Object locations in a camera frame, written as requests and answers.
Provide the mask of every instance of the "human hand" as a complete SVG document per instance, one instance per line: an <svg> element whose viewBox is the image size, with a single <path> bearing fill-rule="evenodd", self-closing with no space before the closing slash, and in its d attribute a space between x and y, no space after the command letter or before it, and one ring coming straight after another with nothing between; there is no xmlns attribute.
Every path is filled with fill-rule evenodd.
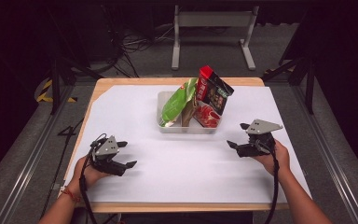
<svg viewBox="0 0 358 224"><path fill-rule="evenodd" d="M86 157L87 156L82 157L77 161L75 170L74 170L74 175L67 186L67 188L76 196L81 195L79 179L81 176L81 170L83 169L83 164L86 161ZM96 169L94 169L94 167L92 167L90 165L90 161L88 161L87 167L84 170L84 176L86 177L87 188L92 187L98 180L100 180L106 176L109 176L109 175L110 174L106 174L106 173L97 171Z"/></svg>
<svg viewBox="0 0 358 224"><path fill-rule="evenodd" d="M279 174L290 172L290 157L287 148L276 139L275 139L275 154L280 166ZM270 154L265 156L253 157L253 159L263 164L264 168L271 175L274 174L274 160Z"/></svg>

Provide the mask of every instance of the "metal stand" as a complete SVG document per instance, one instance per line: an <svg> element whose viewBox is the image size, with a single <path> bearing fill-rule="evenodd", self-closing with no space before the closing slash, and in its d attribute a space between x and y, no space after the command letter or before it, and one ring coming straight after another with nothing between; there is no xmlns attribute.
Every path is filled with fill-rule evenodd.
<svg viewBox="0 0 358 224"><path fill-rule="evenodd" d="M253 11L237 11L237 12L179 12L179 6L175 6L174 16L174 44L172 54L172 70L179 69L180 39L179 27L201 27L201 26L235 26L247 27L247 36L240 39L241 48L245 60L250 70L255 70L255 63L249 50L249 41L252 31L255 27L255 19L257 17L258 7L254 7Z"/></svg>
<svg viewBox="0 0 358 224"><path fill-rule="evenodd" d="M313 97L315 66L312 59L310 58L294 59L291 62L286 63L273 71L267 70L266 74L263 77L261 77L261 79L263 79L263 81L266 82L293 66L295 66L295 69L293 70L293 73L288 78L288 82L292 86L298 86L301 83L301 80L305 77L305 75L308 74L307 88L306 88L306 95L305 95L305 105L308 111L310 112L310 114L313 114L312 97Z"/></svg>
<svg viewBox="0 0 358 224"><path fill-rule="evenodd" d="M87 67L75 63L67 58L59 57L54 59L51 62L51 79L53 87L53 108L51 109L51 115L55 114L61 103L60 77L65 85L74 86L76 83L76 77L74 72L71 70L71 67L74 67L85 73L87 76L94 77L95 79L102 78L102 76L89 70Z"/></svg>

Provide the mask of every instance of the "gray floor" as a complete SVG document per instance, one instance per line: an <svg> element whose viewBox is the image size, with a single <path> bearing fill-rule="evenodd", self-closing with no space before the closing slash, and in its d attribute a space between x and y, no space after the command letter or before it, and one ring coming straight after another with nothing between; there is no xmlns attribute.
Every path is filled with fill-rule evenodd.
<svg viewBox="0 0 358 224"><path fill-rule="evenodd" d="M265 70L278 66L277 61L295 29L295 25L255 27L250 44L256 65L255 71L249 71L246 67L238 43L240 37L238 35L241 32L235 29L228 29L220 35L205 30L185 31L181 42L181 62L178 71L171 70L172 41L170 39L145 51L134 52L130 56L140 77L196 77L198 69L205 64L210 65L221 77L261 77ZM131 73L126 64L122 61L119 63ZM100 66L103 65L94 64L93 68ZM115 69L103 75L124 77L117 74ZM358 207L358 160L339 129L319 86L316 85L314 94L315 115L310 116L304 112L302 101L298 100L298 95L304 90L303 85L300 88L290 87L284 82L285 78L286 75L282 75L274 81L267 82L266 85L271 87L274 94L284 126L289 133L301 167L306 173L313 199L335 223L358 223L351 210L352 206ZM35 223L39 219L65 144L65 137L58 136L57 133L68 126L75 126L83 118L94 85L95 82L91 79L80 78L69 90L70 95L77 97L78 101L65 103L55 117L49 115L50 103L40 103L0 164L0 212L5 208L5 212L0 216L0 222ZM46 124L52 119L56 120L55 125L51 127L50 135L46 136L46 144L42 148L43 154L40 154L40 160L37 160L35 169L27 176L29 178L25 181L23 193L18 195L12 207L5 206L7 198L12 195L10 192L16 180L30 155L33 155L35 146L39 144L37 142L39 136L44 133ZM327 149L334 155L334 160L342 169L355 202L347 203L348 200L345 198L346 196L351 198L351 195L344 195L339 190L339 183L342 182L337 181L334 171L329 168L324 149L321 147L321 137L312 130L310 120L316 120L320 127ZM55 183L61 185L63 183L62 177L75 141L76 136L70 140L63 154L62 166ZM52 191L49 204L54 201L57 194L56 189ZM255 223L264 223L267 214L268 212L255 212ZM289 212L277 211L272 223L291 223Z"/></svg>

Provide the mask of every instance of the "forearm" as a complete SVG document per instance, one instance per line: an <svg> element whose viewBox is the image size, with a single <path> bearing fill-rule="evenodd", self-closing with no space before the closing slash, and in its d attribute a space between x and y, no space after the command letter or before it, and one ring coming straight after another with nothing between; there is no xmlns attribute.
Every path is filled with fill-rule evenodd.
<svg viewBox="0 0 358 224"><path fill-rule="evenodd" d="M45 223L70 223L76 203L67 194L61 194L46 214L40 219L39 224Z"/></svg>
<svg viewBox="0 0 358 224"><path fill-rule="evenodd" d="M40 219L40 223L70 223L76 207L74 197L80 197L80 190L76 182L71 182L67 189L72 195L62 193L48 212Z"/></svg>
<svg viewBox="0 0 358 224"><path fill-rule="evenodd" d="M280 172L279 180L289 203L294 223L331 223L290 170Z"/></svg>

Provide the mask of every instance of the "wire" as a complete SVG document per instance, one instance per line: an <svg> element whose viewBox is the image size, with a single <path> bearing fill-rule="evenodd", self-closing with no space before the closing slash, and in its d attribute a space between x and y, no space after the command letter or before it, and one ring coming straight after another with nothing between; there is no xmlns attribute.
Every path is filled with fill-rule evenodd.
<svg viewBox="0 0 358 224"><path fill-rule="evenodd" d="M133 71L133 73L135 74L135 76L136 76L136 77L139 77L139 76L138 76L138 73L136 72L135 67L133 66L133 64L132 64L132 62L131 62L131 59L130 59L129 54L128 54L127 52L125 52L125 53L124 53L124 56L125 56L125 57L127 58L127 60L129 61L130 66L131 66L132 71Z"/></svg>
<svg viewBox="0 0 358 224"><path fill-rule="evenodd" d="M92 213L89 197L87 196L87 193L86 193L87 183L86 183L86 177L84 176L84 171L86 170L86 168L89 165L89 159L91 157L92 150L94 150L100 144L100 142L99 142L100 140L103 140L103 139L100 139L102 136L104 136L104 138L106 138L106 133L101 134L100 136L97 137L97 139L95 139L95 141L93 141L91 143L91 148L89 149L89 153L87 154L86 160L83 163L83 167L81 169L80 178L79 178L80 192L83 197L84 204L86 205L87 211L89 212L89 218L91 219L92 223L94 223L94 224L97 224L97 221L95 220L95 216Z"/></svg>
<svg viewBox="0 0 358 224"><path fill-rule="evenodd" d="M271 209L269 210L269 214L268 217L266 219L266 224L269 224L270 221L272 220L272 217L274 216L274 212L275 212L275 207L277 205L277 200L278 200L278 171L279 171L279 162L277 160L276 157L276 152L275 152L275 148L271 149L269 148L267 145L263 144L260 142L259 139L257 139L255 141L255 144L257 145L257 147L263 147L266 150L268 150L272 156L272 159L274 160L274 196L272 197L272 205L271 205Z"/></svg>
<svg viewBox="0 0 358 224"><path fill-rule="evenodd" d="M107 223L110 222L114 217L116 217L116 215L111 215L111 216L109 216L109 218L108 218L105 222L103 222L103 224L107 224Z"/></svg>
<svg viewBox="0 0 358 224"><path fill-rule="evenodd" d="M117 59L114 59L113 61L110 61L108 63L108 65L104 66L104 67L101 67L101 68L97 68L97 69L90 69L90 71L94 72L94 73L97 73L97 74L101 74L103 72L106 72L107 70L111 69L115 63L117 62ZM87 74L85 74L84 72L77 72L77 71L73 71L73 73L75 73L75 76L87 76Z"/></svg>
<svg viewBox="0 0 358 224"><path fill-rule="evenodd" d="M123 47L124 47L125 49L132 49L132 48L128 48L127 46L129 46L129 45L134 45L134 44L138 44L138 47L137 47L137 48L132 49L132 50L134 50L134 51L129 52L129 53L133 53L133 52L135 52L135 51L137 51L137 50L139 50L139 51L144 51L144 50L150 48L151 46L153 46L154 44L160 43L160 42L162 42L162 41L165 40L165 39L169 39L169 40L172 40L172 41L173 41L172 38L165 37L169 32L172 31L172 29L173 29L173 26L170 27L170 29L168 29L168 30L167 30L164 34L162 34L161 36L155 37L154 40L151 41L151 42L150 42L150 40L148 40L148 39L146 39L146 38L143 38L143 39L137 38L137 39L131 40L131 42L123 43Z"/></svg>
<svg viewBox="0 0 358 224"><path fill-rule="evenodd" d="M123 74L126 77L132 77L131 75L129 75L126 71L122 70L121 67L119 65L114 66L116 68L116 70L118 70L121 74Z"/></svg>
<svg viewBox="0 0 358 224"><path fill-rule="evenodd" d="M47 209L47 207L48 207L48 202L49 202L49 200L50 200L50 195L51 195L51 192L52 192L52 190L53 190L53 185L55 184L55 182L56 182L56 180L57 180L57 176L58 176L58 173L59 173L60 168L61 168L61 165L62 165L63 156L64 156L65 151L66 151L66 149L67 149L67 147L68 147L68 145L69 145L69 140L71 139L71 137L72 137L74 131L76 130L77 126L79 126L80 123L83 122L83 120L84 120L84 118L81 119L81 120L77 123L77 125L75 125L74 128L71 127L71 126L68 127L68 128L69 128L69 131L68 131L68 134L66 135L65 146L64 146L64 148L63 148L63 151L62 151L62 154L61 154L61 157L60 157L60 162L59 162L59 164L58 164L56 173L55 173L55 175L54 175L54 177L53 177L53 181L51 182L51 188L50 188L50 190L48 191L48 197L46 198L45 205L44 205L44 207L43 207L42 214L40 215L40 218L42 218L43 215L45 215L46 209Z"/></svg>

